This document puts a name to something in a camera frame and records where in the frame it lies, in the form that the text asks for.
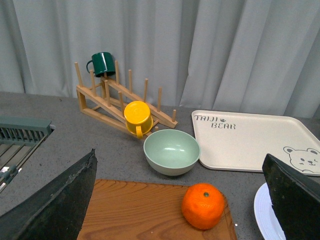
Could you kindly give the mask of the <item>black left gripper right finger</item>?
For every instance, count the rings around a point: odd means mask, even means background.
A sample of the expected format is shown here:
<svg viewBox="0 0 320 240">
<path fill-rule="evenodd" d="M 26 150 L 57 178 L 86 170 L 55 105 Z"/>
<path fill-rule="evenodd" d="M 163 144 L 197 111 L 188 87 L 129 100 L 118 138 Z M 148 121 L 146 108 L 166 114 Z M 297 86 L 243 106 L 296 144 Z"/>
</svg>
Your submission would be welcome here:
<svg viewBox="0 0 320 240">
<path fill-rule="evenodd" d="M 267 154 L 262 171 L 272 209 L 287 240 L 320 238 L 320 184 Z"/>
</svg>

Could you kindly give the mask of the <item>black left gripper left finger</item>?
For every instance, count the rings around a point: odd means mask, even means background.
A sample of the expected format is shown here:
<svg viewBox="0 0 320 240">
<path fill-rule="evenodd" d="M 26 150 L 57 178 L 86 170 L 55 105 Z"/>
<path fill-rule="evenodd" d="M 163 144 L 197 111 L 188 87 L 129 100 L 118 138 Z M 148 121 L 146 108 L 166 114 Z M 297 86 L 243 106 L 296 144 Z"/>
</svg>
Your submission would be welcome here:
<svg viewBox="0 0 320 240">
<path fill-rule="evenodd" d="M 0 217 L 2 240 L 75 240 L 97 172 L 95 150 Z"/>
</svg>

